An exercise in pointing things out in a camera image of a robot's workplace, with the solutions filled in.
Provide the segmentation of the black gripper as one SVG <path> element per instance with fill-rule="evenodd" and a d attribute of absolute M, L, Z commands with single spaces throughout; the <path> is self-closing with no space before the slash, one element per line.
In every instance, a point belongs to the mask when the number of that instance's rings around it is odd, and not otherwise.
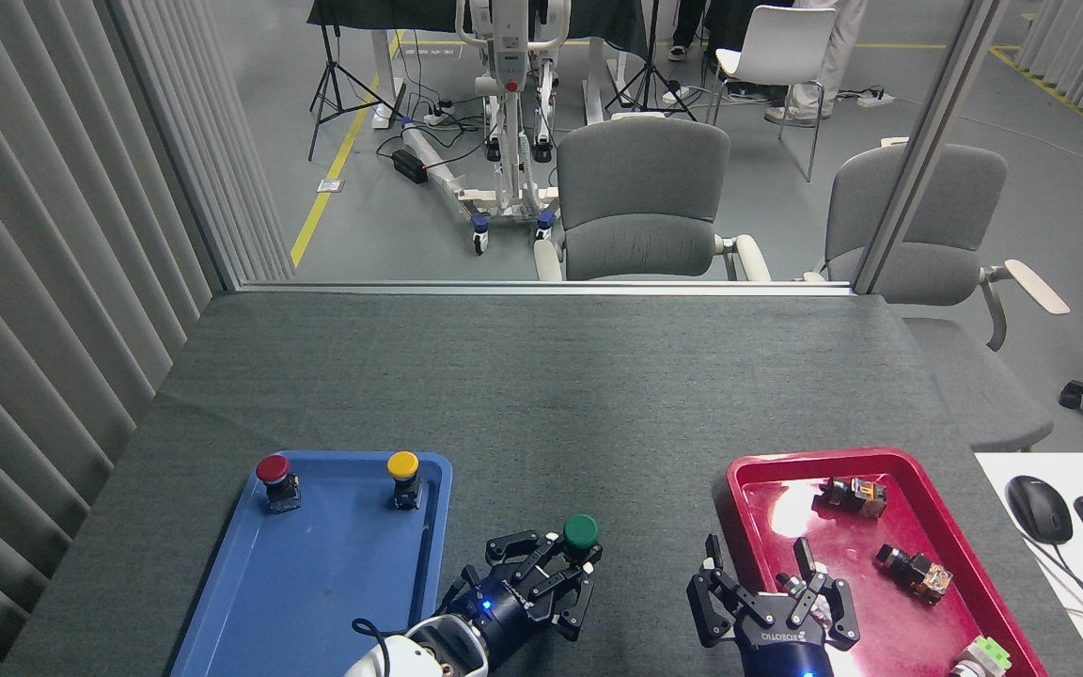
<path fill-rule="evenodd" d="M 487 543 L 490 574 L 477 584 L 455 580 L 443 596 L 443 612 L 464 617 L 490 659 L 511 658 L 551 626 L 576 641 L 588 616 L 599 557 L 569 567 L 564 545 L 557 532 L 538 530 L 494 537 Z"/>
<path fill-rule="evenodd" d="M 758 593 L 765 626 L 746 612 L 747 591 L 723 569 L 717 536 L 705 541 L 705 558 L 689 578 L 688 600 L 699 642 L 738 645 L 745 676 L 833 676 L 825 643 L 850 651 L 860 640 L 851 584 L 818 564 L 808 537 L 793 543 L 799 584 L 787 594 Z"/>

